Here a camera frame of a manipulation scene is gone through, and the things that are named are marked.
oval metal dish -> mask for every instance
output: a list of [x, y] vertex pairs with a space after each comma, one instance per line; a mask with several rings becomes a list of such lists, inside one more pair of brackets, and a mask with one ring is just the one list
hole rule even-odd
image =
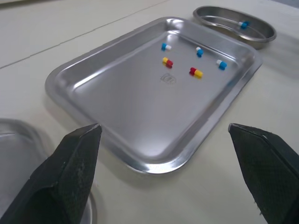
[[[217, 30], [255, 49], [264, 48], [269, 42], [275, 40], [276, 31], [267, 22], [254, 16], [232, 9], [203, 6], [193, 12], [193, 16], [200, 24]], [[248, 21], [249, 26], [241, 29], [239, 22]]]

capsule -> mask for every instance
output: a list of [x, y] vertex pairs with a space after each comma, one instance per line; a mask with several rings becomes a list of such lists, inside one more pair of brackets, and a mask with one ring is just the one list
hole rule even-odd
[[171, 46], [167, 45], [166, 43], [162, 43], [161, 50], [163, 50], [163, 51], [171, 50]]
[[192, 75], [192, 76], [194, 76], [194, 77], [196, 77], [196, 78], [202, 78], [202, 76], [203, 76], [203, 73], [202, 73], [202, 71], [200, 71], [200, 70], [198, 70], [198, 69], [196, 69], [196, 68], [190, 68], [190, 75]]
[[247, 26], [249, 26], [249, 22], [248, 21], [239, 22], [238, 25], [240, 26], [241, 29], [246, 29]]
[[217, 60], [216, 64], [219, 66], [221, 70], [225, 70], [225, 68], [227, 67], [227, 64], [222, 60]]
[[162, 59], [163, 64], [167, 67], [167, 68], [172, 68], [173, 66], [173, 62], [171, 60], [169, 60], [167, 57], [164, 57]]
[[203, 53], [204, 53], [203, 49], [201, 49], [200, 47], [196, 48], [196, 54], [198, 57], [201, 57]]

table surface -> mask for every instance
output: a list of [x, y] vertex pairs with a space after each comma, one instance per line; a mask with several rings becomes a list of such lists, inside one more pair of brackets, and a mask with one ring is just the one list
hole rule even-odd
[[273, 132], [299, 152], [299, 9], [269, 0], [42, 0], [0, 6], [0, 117], [46, 133], [52, 153], [79, 125], [45, 93], [52, 70], [163, 16], [192, 20], [203, 5], [229, 7], [272, 24], [263, 65], [192, 159], [166, 175], [142, 175], [102, 146], [94, 194], [99, 224], [265, 224], [243, 180], [229, 123]]

rectangular metal tray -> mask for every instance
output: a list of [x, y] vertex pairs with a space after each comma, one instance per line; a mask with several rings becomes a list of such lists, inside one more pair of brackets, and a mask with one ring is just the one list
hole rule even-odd
[[[172, 50], [164, 52], [166, 42]], [[198, 58], [196, 47], [204, 50]], [[169, 69], [164, 57], [174, 62]], [[227, 62], [220, 70], [216, 61]], [[261, 66], [251, 46], [181, 18], [155, 20], [55, 69], [49, 96], [132, 169], [184, 165]], [[189, 75], [203, 71], [201, 79]]]

